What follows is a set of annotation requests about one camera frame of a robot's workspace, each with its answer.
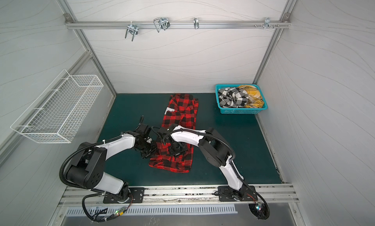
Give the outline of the red black plaid shirt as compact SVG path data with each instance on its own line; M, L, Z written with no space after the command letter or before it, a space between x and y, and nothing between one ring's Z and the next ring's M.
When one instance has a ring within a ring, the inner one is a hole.
M156 154L151 157L148 165L153 168L167 170L174 173L189 173L193 163L193 145L181 136L193 136L186 130L196 128L198 99L191 94L177 93L170 96L169 104L165 110L162 127L168 128L172 124L177 127L168 134L176 142L185 143L187 151L184 155L170 156L167 145L162 144L161 138L156 142Z

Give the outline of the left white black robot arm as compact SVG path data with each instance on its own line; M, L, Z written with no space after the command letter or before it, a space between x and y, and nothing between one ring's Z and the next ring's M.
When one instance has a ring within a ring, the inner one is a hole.
M70 187L106 194L118 202L127 201L131 196L129 184L105 173L105 163L129 149L139 152L143 159L150 158L156 152L156 142L149 136L151 128L143 120L144 116L134 131L94 144L82 143L61 165L61 182Z

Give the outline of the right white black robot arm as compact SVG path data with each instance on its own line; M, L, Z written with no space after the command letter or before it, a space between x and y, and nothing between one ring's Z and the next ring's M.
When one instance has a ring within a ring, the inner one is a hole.
M228 186L217 191L219 196L224 195L233 201L258 201L259 194L255 187L246 183L233 162L235 151L215 129L193 130L173 124L169 128L152 130L163 145L172 148L170 154L180 154L187 145L198 147L206 160L219 168L227 180Z

